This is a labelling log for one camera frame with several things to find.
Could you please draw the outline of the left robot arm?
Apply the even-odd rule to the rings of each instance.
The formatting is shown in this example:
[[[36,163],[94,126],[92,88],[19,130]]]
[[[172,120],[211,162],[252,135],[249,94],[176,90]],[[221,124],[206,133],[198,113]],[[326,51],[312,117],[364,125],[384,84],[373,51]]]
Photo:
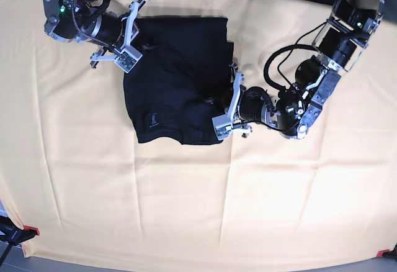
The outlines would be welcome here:
[[[317,26],[313,43],[295,42],[267,59],[263,75],[266,83],[278,91],[270,95],[265,89],[243,86],[244,76],[235,63],[230,64],[232,87],[225,94],[224,113],[212,119],[219,141],[233,132],[247,137],[252,124],[266,126],[289,139],[304,138],[319,117],[324,103],[336,88],[340,71],[349,71],[368,47],[383,17],[384,0],[335,0],[329,18]],[[308,50],[314,54],[301,62],[295,81],[289,87],[270,78],[272,62],[283,53]]]

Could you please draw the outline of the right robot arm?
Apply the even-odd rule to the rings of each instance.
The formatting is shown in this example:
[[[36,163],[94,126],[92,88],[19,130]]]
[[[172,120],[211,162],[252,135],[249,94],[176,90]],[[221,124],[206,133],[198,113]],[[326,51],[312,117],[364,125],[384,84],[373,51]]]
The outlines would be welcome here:
[[[132,43],[140,32],[138,13],[148,1],[133,1],[128,12],[117,16],[107,10],[111,0],[43,0],[47,18],[44,32],[59,42],[98,45],[98,51],[91,55],[92,68],[111,61],[129,73],[143,56]]]

